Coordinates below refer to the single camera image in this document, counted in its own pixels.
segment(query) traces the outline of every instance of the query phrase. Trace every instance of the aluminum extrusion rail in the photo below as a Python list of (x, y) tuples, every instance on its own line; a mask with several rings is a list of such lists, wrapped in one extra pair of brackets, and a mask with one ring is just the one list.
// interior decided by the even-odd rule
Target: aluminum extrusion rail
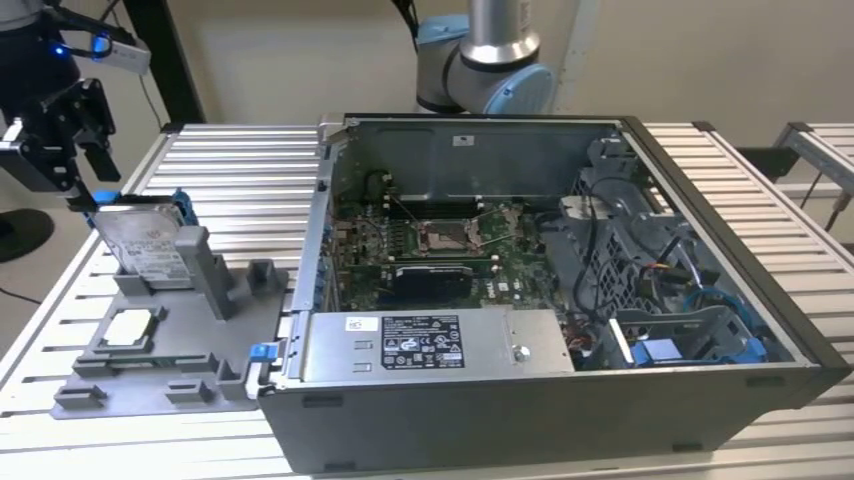
[[(715, 131), (648, 125), (713, 206), (854, 363), (854, 260)], [(314, 127), (190, 125), (162, 135), (126, 191), (189, 191), (230, 264), (297, 269), (318, 157)], [(261, 411), (63, 420), (53, 395), (117, 292), (115, 259), (91, 235), (0, 362), (0, 476), (294, 475)], [(286, 310), (290, 299), (286, 299)], [(284, 312), (281, 332), (290, 327)], [(389, 479), (841, 478), (854, 471), (854, 378), (807, 408), (772, 412), (713, 453), (389, 474)]]

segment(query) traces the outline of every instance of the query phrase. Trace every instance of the white wall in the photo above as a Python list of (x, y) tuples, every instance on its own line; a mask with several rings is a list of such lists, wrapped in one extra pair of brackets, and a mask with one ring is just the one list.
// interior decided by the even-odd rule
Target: white wall
[[(107, 0), (66, 0), (63, 5), (85, 15), (98, 17), (107, 3)], [(129, 30), (133, 30), (125, 8), (119, 6), (117, 11), (122, 25)], [(67, 34), (66, 41), (75, 46), (86, 48), (90, 36), (79, 33)], [(143, 96), (138, 75), (126, 70), (97, 64), (87, 59), (78, 59), (78, 65), (81, 66), (83, 78), (99, 78), (105, 84), (107, 101), (110, 102), (118, 130), (117, 135), (111, 137), (114, 161), (119, 166), (123, 181), (121, 183), (98, 182), (91, 173), (83, 152), (81, 152), (78, 163), (91, 190), (98, 188), (118, 189), (134, 172), (161, 129)], [(163, 121), (169, 121), (154, 80), (146, 78), (146, 82), (155, 107), (161, 111), (161, 117)], [(55, 195), (27, 191), (15, 178), (5, 170), (0, 170), (0, 211), (21, 207), (49, 208), (63, 207), (65, 205), (66, 202)]]
[[(418, 0), (421, 18), (465, 0)], [(576, 0), (536, 0), (541, 59), (560, 68)], [(173, 0), (211, 122), (314, 123), (328, 112), (416, 105), (416, 53), (389, 0)]]
[(601, 0), (577, 113), (708, 120), (768, 145), (789, 121), (854, 118), (851, 0)]

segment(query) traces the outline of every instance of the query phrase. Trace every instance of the white label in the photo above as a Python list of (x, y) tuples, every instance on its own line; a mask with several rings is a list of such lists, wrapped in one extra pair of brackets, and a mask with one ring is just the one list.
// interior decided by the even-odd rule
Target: white label
[(378, 317), (348, 317), (348, 326), (345, 327), (345, 330), (349, 332), (376, 332), (378, 329)]
[(474, 147), (476, 146), (476, 136), (474, 135), (456, 135), (453, 140), (453, 145), (456, 147)]

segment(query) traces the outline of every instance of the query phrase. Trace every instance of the warning label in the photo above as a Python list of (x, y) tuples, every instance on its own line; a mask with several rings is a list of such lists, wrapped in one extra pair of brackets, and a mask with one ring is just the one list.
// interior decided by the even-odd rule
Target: warning label
[(388, 370), (464, 368), (460, 317), (384, 317), (382, 363)]

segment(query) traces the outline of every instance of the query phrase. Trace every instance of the blue plastic clip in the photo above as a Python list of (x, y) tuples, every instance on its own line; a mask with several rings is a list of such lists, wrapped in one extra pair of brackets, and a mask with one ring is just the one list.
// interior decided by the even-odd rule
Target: blue plastic clip
[(257, 343), (250, 349), (250, 361), (273, 363), (280, 358), (280, 345), (276, 343)]

